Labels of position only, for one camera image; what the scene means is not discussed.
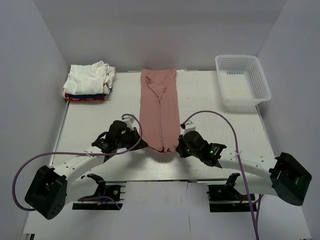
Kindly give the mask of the pink t-shirt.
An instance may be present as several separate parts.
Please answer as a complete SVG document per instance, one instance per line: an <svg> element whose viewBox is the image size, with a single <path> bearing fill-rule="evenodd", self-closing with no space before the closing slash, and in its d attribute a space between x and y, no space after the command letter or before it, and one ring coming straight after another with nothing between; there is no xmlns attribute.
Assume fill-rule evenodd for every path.
<svg viewBox="0 0 320 240"><path fill-rule="evenodd" d="M143 69L140 87L139 121L143 141L156 152L174 152L181 134L177 70Z"/></svg>

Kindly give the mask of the white t-shirt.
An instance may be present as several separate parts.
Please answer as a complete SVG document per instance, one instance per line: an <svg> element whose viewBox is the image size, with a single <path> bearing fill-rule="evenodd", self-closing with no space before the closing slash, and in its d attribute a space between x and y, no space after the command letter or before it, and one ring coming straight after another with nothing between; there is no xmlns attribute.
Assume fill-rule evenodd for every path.
<svg viewBox="0 0 320 240"><path fill-rule="evenodd" d="M98 61L92 65L70 66L63 94L70 95L108 95L113 89L116 68Z"/></svg>

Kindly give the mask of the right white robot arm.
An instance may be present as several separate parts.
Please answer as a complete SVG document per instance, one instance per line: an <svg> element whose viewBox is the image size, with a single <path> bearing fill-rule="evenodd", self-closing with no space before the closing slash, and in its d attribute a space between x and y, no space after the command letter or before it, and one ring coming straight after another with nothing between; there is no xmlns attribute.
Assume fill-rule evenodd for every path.
<svg viewBox="0 0 320 240"><path fill-rule="evenodd" d="M176 151L181 158L193 156L209 167L243 170L253 194L278 196L284 202L302 206L312 175L289 153L282 152L273 159L250 161L239 153L227 154L224 144L208 143L195 130L178 137Z"/></svg>

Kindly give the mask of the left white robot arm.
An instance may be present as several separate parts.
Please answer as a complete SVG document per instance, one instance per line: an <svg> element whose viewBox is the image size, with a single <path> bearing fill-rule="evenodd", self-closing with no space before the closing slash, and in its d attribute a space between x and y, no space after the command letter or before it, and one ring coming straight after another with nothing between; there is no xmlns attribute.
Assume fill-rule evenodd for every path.
<svg viewBox="0 0 320 240"><path fill-rule="evenodd" d="M119 190L113 190L106 181L89 171L116 155L146 148L142 128L133 123L137 118L124 114L115 120L108 131L101 133L90 147L73 158L54 167L40 167L25 195L25 202L47 220L56 217L63 207L73 201L97 201L118 204Z"/></svg>

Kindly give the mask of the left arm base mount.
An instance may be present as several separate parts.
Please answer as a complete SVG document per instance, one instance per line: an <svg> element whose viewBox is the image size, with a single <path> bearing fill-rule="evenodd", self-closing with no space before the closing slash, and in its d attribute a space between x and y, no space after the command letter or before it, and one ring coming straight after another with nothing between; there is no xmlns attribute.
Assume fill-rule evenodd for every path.
<svg viewBox="0 0 320 240"><path fill-rule="evenodd" d="M124 183L106 183L104 187L100 183L93 194L74 201L72 210L119 211L123 206L125 193Z"/></svg>

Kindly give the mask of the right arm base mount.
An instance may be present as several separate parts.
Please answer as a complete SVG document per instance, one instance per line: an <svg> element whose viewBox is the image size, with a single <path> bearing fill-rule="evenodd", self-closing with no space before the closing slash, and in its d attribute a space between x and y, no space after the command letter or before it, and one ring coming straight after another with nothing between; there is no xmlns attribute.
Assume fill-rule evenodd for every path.
<svg viewBox="0 0 320 240"><path fill-rule="evenodd" d="M210 182L207 184L211 213L249 213L248 196L235 189L235 183Z"/></svg>

